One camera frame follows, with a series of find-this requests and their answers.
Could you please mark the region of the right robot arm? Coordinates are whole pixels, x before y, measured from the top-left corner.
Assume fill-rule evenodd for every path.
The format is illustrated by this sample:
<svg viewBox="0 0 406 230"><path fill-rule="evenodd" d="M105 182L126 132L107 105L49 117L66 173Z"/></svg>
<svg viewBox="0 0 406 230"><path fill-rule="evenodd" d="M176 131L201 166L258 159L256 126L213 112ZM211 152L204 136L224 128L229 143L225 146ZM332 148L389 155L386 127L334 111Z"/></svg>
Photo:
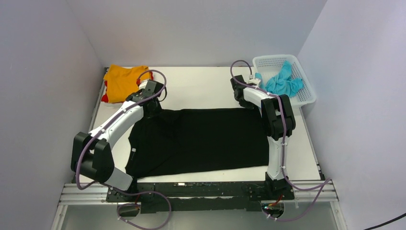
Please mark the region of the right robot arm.
<svg viewBox="0 0 406 230"><path fill-rule="evenodd" d="M264 194L270 199L290 191L287 178L286 152L289 137L296 128L290 99L287 95L275 96L261 88L248 85L241 75L231 78L234 98L244 108L258 108L269 142L269 163L266 171Z"/></svg>

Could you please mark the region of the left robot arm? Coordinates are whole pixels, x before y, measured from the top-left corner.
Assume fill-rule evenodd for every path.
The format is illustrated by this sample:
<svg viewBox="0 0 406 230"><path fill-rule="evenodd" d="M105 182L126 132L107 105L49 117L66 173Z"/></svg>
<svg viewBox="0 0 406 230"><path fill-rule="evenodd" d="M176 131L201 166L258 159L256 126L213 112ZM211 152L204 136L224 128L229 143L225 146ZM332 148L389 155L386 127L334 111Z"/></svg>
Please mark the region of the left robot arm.
<svg viewBox="0 0 406 230"><path fill-rule="evenodd" d="M142 82L143 88L132 93L108 120L89 133L79 132L73 140L71 169L76 174L77 187L81 186L80 175L95 183L119 189L125 201L136 198L138 188L132 184L133 177L114 164L112 149L121 136L136 122L148 114L161 110L158 97L166 91L166 84L155 80Z"/></svg>

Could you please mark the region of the black t-shirt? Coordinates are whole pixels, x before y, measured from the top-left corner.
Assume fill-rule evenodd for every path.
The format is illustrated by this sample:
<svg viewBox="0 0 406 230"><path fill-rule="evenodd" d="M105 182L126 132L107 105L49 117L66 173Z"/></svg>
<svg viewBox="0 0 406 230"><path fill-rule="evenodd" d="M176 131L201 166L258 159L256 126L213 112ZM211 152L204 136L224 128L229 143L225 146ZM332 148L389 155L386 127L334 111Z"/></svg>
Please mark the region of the black t-shirt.
<svg viewBox="0 0 406 230"><path fill-rule="evenodd" d="M134 178L266 166L269 143L258 110L163 110L136 122L125 167Z"/></svg>

